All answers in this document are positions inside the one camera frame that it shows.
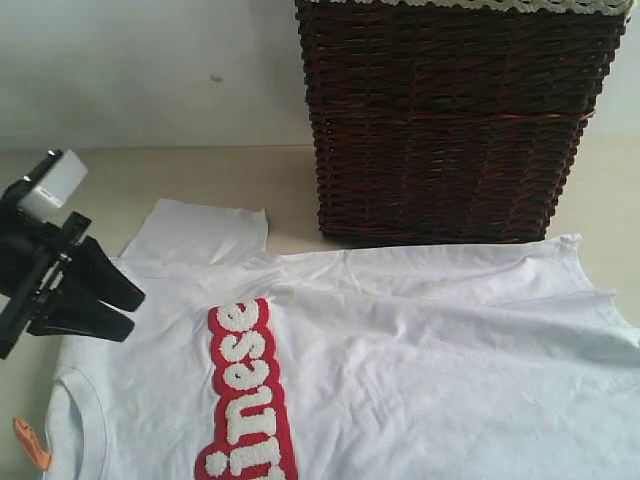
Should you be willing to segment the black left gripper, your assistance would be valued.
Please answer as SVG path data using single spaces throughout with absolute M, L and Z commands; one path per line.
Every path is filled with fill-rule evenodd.
M 25 176 L 1 197 L 1 294 L 8 298 L 1 308 L 1 358 L 8 357 L 30 321 L 27 332 L 34 336 L 123 342 L 134 322 L 106 304 L 135 311 L 146 295 L 111 262 L 95 238 L 86 236 L 71 257 L 69 274 L 82 287 L 65 284 L 52 291 L 41 287 L 48 273 L 65 262 L 91 221 L 77 212 L 62 226 L 36 218 L 19 207 L 34 187 Z

